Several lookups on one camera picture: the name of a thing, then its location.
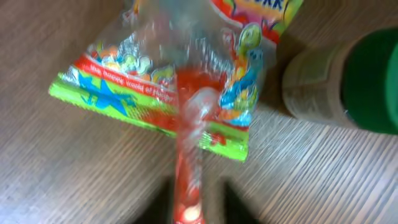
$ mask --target table surface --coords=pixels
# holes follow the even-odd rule
[[[173,139],[47,94],[57,72],[121,7],[111,0],[0,2],[0,223],[125,223],[173,174]],[[278,85],[304,48],[396,25],[396,0],[305,0],[267,78],[247,162],[205,153],[208,223],[222,223],[224,179],[262,221],[398,220],[398,137],[290,118]]]

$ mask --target green lid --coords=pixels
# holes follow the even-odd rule
[[[362,129],[398,134],[398,28],[367,35],[343,71],[343,103]]]

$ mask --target plastic candy bag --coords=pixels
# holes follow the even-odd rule
[[[58,74],[63,101],[175,136],[187,68],[219,94],[198,146],[245,160],[248,128],[279,36],[302,0],[141,0]]]

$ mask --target plastic wrapper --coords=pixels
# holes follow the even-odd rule
[[[141,0],[58,74],[49,93],[84,109],[171,136],[178,131],[177,77],[218,92],[198,141],[245,160],[248,128],[279,36],[302,0]]]

